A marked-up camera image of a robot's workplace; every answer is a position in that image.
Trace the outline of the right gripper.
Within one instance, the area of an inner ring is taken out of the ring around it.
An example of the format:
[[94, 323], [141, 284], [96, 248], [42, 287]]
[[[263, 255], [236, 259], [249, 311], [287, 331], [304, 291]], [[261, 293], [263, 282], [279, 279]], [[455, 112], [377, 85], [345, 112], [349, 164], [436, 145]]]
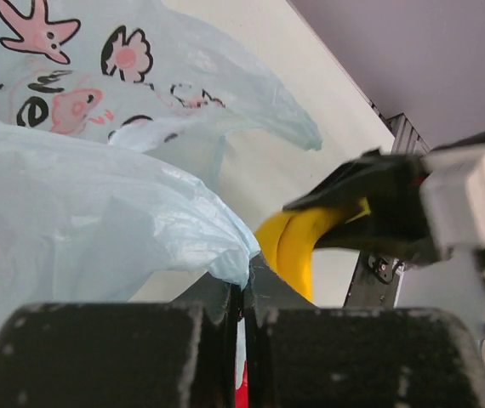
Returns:
[[338, 166], [307, 194], [285, 204], [283, 211], [303, 211], [328, 204], [334, 189], [362, 170], [370, 182], [364, 194], [369, 214], [357, 215], [331, 227], [319, 249], [348, 249], [400, 258], [427, 265], [444, 259], [432, 239], [420, 187], [431, 174], [421, 154], [382, 154], [368, 150]]

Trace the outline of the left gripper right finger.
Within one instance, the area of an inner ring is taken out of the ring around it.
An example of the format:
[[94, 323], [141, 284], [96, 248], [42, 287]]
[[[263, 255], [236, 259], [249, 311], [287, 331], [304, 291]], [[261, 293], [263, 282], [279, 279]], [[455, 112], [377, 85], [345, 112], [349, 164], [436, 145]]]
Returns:
[[243, 293], [252, 407], [485, 407], [474, 338], [439, 309], [320, 309], [258, 256]]

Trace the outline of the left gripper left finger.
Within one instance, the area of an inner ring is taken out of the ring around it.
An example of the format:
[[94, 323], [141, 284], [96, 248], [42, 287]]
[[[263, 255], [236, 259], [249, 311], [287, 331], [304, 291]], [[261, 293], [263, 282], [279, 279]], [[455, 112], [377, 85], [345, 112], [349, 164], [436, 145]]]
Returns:
[[0, 328], [0, 407], [232, 407], [241, 291], [169, 303], [34, 303]]

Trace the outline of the yellow fake fruit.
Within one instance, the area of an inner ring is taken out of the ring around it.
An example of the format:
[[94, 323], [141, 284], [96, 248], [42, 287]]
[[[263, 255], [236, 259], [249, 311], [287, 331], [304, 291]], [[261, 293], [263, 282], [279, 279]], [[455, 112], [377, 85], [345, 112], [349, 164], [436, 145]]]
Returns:
[[348, 207], [313, 207], [282, 210], [269, 217], [254, 236], [269, 267], [299, 295], [313, 299], [312, 253], [334, 227], [370, 214], [362, 198]]

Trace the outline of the light blue plastic bag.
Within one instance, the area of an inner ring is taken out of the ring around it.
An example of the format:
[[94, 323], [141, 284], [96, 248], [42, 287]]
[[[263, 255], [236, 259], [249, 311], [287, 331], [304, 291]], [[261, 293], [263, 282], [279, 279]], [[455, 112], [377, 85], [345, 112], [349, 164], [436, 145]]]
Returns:
[[26, 303], [128, 301], [156, 272], [244, 284], [259, 247], [214, 188], [250, 129], [322, 146], [215, 27], [159, 1], [0, 1], [0, 326]]

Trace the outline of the red fake apple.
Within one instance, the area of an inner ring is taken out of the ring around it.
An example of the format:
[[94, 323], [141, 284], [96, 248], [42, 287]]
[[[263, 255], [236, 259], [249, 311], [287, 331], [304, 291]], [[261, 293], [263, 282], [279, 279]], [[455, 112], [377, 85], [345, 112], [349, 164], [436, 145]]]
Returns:
[[249, 408], [247, 362], [244, 362], [242, 365], [242, 370], [237, 373], [235, 407]]

